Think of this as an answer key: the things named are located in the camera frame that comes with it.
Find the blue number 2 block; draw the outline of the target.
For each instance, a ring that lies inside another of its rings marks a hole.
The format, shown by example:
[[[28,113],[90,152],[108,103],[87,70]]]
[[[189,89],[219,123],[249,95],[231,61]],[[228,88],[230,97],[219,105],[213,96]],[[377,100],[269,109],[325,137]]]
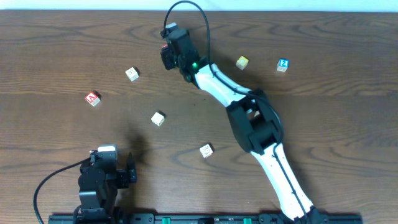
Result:
[[[280,58],[277,64],[276,70],[279,72],[285,72],[289,67],[289,60],[285,58]]]

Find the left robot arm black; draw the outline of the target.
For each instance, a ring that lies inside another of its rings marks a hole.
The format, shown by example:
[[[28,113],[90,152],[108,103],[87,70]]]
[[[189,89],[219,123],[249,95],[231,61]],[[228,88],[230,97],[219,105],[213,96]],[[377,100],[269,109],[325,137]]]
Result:
[[[89,159],[80,166],[80,211],[74,223],[123,223],[123,214],[115,206],[119,189],[127,189],[137,182],[132,154],[124,169],[117,168],[117,153],[91,151]]]

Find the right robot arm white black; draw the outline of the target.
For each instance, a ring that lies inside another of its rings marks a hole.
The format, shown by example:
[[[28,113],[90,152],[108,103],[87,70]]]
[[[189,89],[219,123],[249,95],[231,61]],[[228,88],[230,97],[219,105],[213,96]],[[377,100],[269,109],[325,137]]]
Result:
[[[321,216],[305,195],[285,156],[284,129],[265,93],[227,77],[208,57],[199,55],[186,29],[169,26],[160,55],[167,70],[179,69],[186,82],[212,95],[226,109],[238,144],[260,163],[279,199],[282,213],[295,223],[316,223]]]

